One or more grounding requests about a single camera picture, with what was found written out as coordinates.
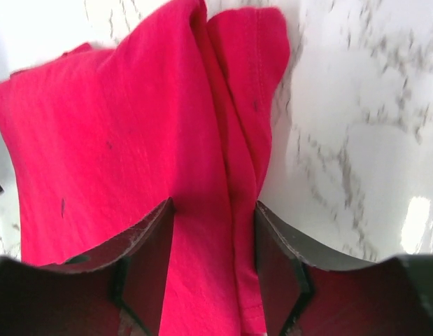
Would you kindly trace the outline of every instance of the marble surface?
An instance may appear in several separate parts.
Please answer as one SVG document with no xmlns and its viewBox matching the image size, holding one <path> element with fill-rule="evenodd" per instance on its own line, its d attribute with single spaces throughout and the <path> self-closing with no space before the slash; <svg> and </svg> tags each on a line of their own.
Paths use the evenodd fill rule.
<svg viewBox="0 0 433 336">
<path fill-rule="evenodd" d="M 84 41 L 114 46 L 166 1 L 0 0 L 0 80 Z M 261 200 L 367 260 L 433 253 L 433 0 L 208 0 L 208 15 L 277 6 L 293 56 L 277 89 Z M 18 258 L 0 137 L 0 253 Z"/>
</svg>

